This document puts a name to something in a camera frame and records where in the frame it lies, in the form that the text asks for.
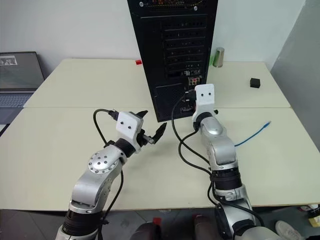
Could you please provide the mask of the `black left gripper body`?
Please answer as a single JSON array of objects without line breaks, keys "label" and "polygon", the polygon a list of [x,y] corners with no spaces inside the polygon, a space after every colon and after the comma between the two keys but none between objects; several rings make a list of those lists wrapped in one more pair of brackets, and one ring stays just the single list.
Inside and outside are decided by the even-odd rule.
[{"label": "black left gripper body", "polygon": [[136,141],[140,147],[143,147],[147,144],[154,144],[154,139],[151,136],[145,135],[144,129],[141,129],[141,131],[137,134]]}]

